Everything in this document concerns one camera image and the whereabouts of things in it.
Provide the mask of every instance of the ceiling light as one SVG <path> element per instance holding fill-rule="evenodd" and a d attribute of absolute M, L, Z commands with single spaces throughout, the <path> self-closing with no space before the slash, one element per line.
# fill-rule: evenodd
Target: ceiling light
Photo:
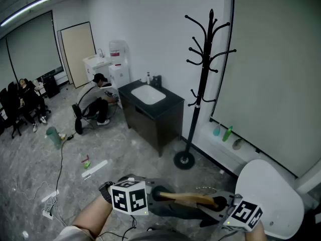
<path fill-rule="evenodd" d="M 30 10 L 31 8 L 40 5 L 42 3 L 44 3 L 45 1 L 48 0 L 36 0 L 33 3 L 23 7 L 22 9 L 20 9 L 19 11 L 15 12 L 14 14 L 12 14 L 11 16 L 9 16 L 8 18 L 6 18 L 2 23 L 1 23 L 1 27 L 4 26 L 5 24 L 7 24 L 8 22 L 12 21 L 14 18 L 18 17 L 20 14 L 23 14 L 24 12 L 26 12 L 27 10 Z"/>

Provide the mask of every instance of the black cap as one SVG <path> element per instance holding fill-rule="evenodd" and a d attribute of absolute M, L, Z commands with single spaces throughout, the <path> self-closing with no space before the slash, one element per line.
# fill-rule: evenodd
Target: black cap
<path fill-rule="evenodd" d="M 94 82 L 98 83 L 100 80 L 104 81 L 104 82 L 108 82 L 108 79 L 104 77 L 104 75 L 102 75 L 101 73 L 97 73 L 94 76 Z"/>

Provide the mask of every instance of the wooden handle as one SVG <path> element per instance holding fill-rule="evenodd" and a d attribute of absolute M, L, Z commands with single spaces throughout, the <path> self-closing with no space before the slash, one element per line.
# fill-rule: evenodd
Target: wooden handle
<path fill-rule="evenodd" d="M 165 193 L 165 192 L 159 192 L 159 195 L 169 199 L 208 204 L 208 205 L 214 206 L 215 208 L 219 207 L 219 205 L 214 202 L 214 199 L 207 195 L 201 195 L 201 194 L 195 194 L 195 193 L 172 194 L 172 193 Z"/>

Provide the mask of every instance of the faucet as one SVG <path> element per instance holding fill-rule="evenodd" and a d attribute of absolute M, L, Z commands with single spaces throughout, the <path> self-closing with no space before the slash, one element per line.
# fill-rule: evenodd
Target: faucet
<path fill-rule="evenodd" d="M 102 53 L 101 48 L 98 48 L 98 51 L 99 51 L 99 50 L 100 50 L 99 57 L 104 58 L 104 57 L 105 57 L 105 55 Z"/>

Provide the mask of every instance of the man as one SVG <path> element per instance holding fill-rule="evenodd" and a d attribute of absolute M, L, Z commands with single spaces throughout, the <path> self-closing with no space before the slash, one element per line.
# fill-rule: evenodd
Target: man
<path fill-rule="evenodd" d="M 107 125 L 110 120 L 107 118 L 108 103 L 116 102 L 116 99 L 105 94 L 103 89 L 100 89 L 104 82 L 108 80 L 103 74 L 97 73 L 94 80 L 86 84 L 78 94 L 77 104 L 81 109 L 84 117 L 95 116 L 97 112 L 97 125 Z"/>
<path fill-rule="evenodd" d="M 72 226 L 64 228 L 55 241 L 92 241 L 101 233 L 108 216 L 112 211 L 110 186 L 106 182 L 99 191 L 101 195 L 91 202 L 75 218 Z M 246 241 L 266 241 L 266 235 L 261 222 L 258 222 L 252 233 L 245 233 Z M 136 234 L 128 241 L 191 241 L 185 235 L 172 230 L 152 230 Z"/>

